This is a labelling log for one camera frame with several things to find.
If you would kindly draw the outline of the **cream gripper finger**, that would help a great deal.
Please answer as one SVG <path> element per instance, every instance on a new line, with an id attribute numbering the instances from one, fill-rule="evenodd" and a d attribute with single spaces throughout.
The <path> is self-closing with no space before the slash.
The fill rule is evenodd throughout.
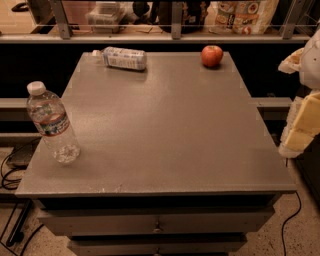
<path id="1" fill-rule="evenodd" d="M 319 133 L 320 92 L 312 91 L 304 98 L 296 97 L 291 103 L 280 138 L 280 155 L 285 158 L 297 157 Z"/>
<path id="2" fill-rule="evenodd" d="M 300 48 L 290 54 L 285 60 L 283 60 L 280 65 L 278 66 L 278 70 L 292 74 L 295 72 L 299 72 L 301 69 L 301 56 L 303 53 L 303 48 Z"/>

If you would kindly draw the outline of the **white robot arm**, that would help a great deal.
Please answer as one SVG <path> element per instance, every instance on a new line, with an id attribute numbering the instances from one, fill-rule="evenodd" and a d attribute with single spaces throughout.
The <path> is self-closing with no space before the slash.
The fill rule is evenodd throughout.
<path id="1" fill-rule="evenodd" d="M 280 138 L 279 153 L 285 158 L 296 158 L 320 134 L 320 31 L 283 60 L 278 70 L 287 74 L 298 72 L 300 83 L 311 90 L 291 103 Z"/>

